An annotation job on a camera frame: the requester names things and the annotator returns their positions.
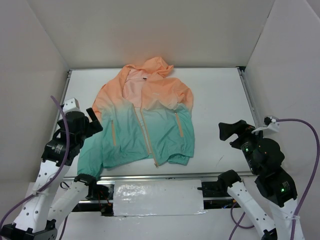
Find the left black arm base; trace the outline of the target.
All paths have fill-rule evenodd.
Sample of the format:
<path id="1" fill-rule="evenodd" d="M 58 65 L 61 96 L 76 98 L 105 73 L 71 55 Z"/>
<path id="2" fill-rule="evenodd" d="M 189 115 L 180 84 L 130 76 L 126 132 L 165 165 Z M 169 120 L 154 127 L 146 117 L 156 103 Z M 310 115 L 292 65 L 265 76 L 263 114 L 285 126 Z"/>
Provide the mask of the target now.
<path id="1" fill-rule="evenodd" d="M 91 212 L 100 212 L 102 216 L 112 217 L 113 210 L 113 184 L 97 184 L 91 196 L 86 197 Z"/>

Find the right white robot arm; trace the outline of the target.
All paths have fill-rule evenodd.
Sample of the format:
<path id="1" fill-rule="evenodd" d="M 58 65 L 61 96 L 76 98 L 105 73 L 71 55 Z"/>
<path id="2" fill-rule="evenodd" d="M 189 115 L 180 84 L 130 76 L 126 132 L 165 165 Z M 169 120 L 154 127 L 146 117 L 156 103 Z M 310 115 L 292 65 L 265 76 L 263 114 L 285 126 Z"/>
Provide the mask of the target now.
<path id="1" fill-rule="evenodd" d="M 237 201 L 261 239 L 303 240 L 305 237 L 300 220 L 295 213 L 298 206 L 297 188 L 293 178 L 281 167 L 285 156 L 279 144 L 264 137 L 262 130 L 244 120 L 220 122 L 218 127 L 222 141 L 237 135 L 230 146 L 242 151 L 251 173 L 256 176 L 254 182 L 259 193 L 268 201 L 272 217 L 248 193 L 234 170 L 218 176 L 218 192 L 223 196 L 230 195 Z"/>

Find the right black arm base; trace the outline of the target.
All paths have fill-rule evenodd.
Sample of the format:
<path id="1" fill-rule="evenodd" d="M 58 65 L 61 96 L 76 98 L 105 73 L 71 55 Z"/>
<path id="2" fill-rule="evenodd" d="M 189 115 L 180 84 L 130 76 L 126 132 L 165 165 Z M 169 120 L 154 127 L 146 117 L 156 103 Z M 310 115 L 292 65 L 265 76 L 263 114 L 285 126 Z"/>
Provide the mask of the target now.
<path id="1" fill-rule="evenodd" d="M 202 181 L 197 188 L 202 192 L 205 210 L 229 209 L 233 205 L 233 198 L 221 190 L 217 181 Z"/>

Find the orange and teal hooded jacket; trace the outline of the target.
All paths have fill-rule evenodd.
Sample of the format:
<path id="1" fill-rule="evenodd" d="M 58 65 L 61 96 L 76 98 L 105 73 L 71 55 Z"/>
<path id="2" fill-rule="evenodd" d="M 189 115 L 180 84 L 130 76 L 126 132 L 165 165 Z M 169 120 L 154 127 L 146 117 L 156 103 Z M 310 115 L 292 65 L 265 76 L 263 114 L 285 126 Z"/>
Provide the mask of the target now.
<path id="1" fill-rule="evenodd" d="M 194 96 L 162 57 L 127 64 L 97 93 L 92 110 L 102 131 L 84 141 L 77 173 L 98 179 L 144 159 L 154 165 L 187 165 L 195 151 Z"/>

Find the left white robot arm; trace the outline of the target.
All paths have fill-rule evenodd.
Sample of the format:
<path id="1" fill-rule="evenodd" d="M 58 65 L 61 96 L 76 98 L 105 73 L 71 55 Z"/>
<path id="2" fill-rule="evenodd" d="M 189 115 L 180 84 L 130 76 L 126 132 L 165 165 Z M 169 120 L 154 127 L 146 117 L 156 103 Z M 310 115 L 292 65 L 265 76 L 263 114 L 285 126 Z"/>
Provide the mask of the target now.
<path id="1" fill-rule="evenodd" d="M 91 200 L 98 194 L 97 178 L 80 173 L 65 194 L 54 201 L 57 190 L 74 158 L 80 153 L 85 139 L 101 132 L 101 126 L 92 108 L 87 114 L 79 110 L 63 110 L 59 129 L 45 145 L 40 170 L 32 193 L 16 204 L 22 207 L 13 223 L 0 222 L 1 239 L 54 240 L 58 227 L 82 198 Z"/>

